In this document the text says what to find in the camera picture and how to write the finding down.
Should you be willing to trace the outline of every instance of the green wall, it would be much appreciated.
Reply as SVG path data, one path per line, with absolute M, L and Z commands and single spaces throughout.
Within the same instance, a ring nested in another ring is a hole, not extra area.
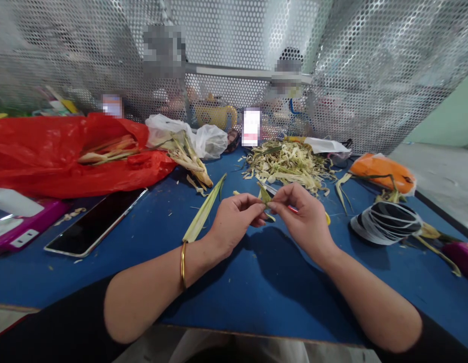
M 468 76 L 406 138 L 405 142 L 468 145 Z

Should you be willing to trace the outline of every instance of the hand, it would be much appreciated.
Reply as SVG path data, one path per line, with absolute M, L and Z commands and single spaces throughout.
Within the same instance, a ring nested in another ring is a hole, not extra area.
M 227 258 L 249 225 L 256 228 L 265 225 L 268 217 L 264 209 L 262 200 L 248 193 L 226 198 L 220 203 L 212 228 L 203 239 L 218 247 L 222 258 Z
M 289 210 L 289 205 L 296 207 L 298 213 Z M 279 214 L 299 247 L 321 267 L 339 251 L 331 238 L 324 206 L 300 184 L 279 189 L 268 206 L 274 214 Z

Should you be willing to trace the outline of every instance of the blue table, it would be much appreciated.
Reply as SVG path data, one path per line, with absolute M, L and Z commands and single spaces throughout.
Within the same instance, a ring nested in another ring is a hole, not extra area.
M 223 198 L 233 190 L 258 194 L 255 179 L 243 180 L 241 172 L 233 172 L 242 155 L 237 150 L 207 165 L 214 183 L 227 172 Z M 348 222 L 373 203 L 378 191 L 363 181 L 349 180 L 344 190 L 354 212 L 348 210 L 350 216 L 346 216 L 333 185 L 329 187 L 330 195 L 320 199 L 331 216 L 330 230 L 336 243 L 468 347 L 468 280 L 453 275 L 450 267 L 430 251 L 404 249 L 398 244 L 376 248 L 362 242 L 350 232 Z M 200 207 L 203 201 L 186 183 L 184 170 L 177 168 L 151 188 L 90 256 L 76 264 L 75 259 L 43 251 L 67 225 L 50 228 L 23 251 L 0 258 L 0 304 L 44 308 L 98 279 L 179 246 L 197 213 L 190 207 Z M 408 205 L 426 222 L 466 240 L 420 200 L 410 198 Z M 280 218 L 261 229 L 250 227 L 232 256 L 179 297 L 160 322 L 365 343 L 341 295 L 292 242 Z

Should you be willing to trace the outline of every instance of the woman's right hand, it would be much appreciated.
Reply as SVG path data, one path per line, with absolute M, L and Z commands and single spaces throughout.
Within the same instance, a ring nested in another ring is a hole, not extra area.
M 290 205 L 298 210 L 297 214 L 288 208 Z M 299 247 L 321 268 L 327 259 L 340 252 L 331 238 L 324 206 L 300 184 L 279 189 L 268 206 L 279 214 Z

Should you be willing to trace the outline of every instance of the woman's left hand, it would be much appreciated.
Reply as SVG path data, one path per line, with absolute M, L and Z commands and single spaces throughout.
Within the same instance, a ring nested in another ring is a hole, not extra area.
M 227 258 L 247 232 L 248 226 L 262 227 L 268 217 L 265 204 L 252 194 L 243 193 L 224 199 L 217 210 L 212 228 L 202 238 Z

